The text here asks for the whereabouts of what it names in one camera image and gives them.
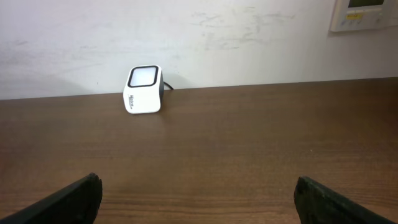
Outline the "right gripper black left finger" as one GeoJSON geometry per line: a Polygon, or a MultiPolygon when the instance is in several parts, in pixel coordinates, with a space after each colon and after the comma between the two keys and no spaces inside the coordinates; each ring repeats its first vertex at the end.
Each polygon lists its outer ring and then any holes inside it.
{"type": "Polygon", "coordinates": [[[3,224],[93,224],[103,196],[102,180],[90,173],[23,210],[1,219],[3,224]]]}

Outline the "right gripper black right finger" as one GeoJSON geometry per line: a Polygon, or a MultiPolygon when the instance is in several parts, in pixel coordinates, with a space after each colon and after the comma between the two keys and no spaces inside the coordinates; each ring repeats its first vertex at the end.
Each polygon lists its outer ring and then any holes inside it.
{"type": "Polygon", "coordinates": [[[298,178],[294,204],[301,223],[394,224],[306,176],[298,178]]]}

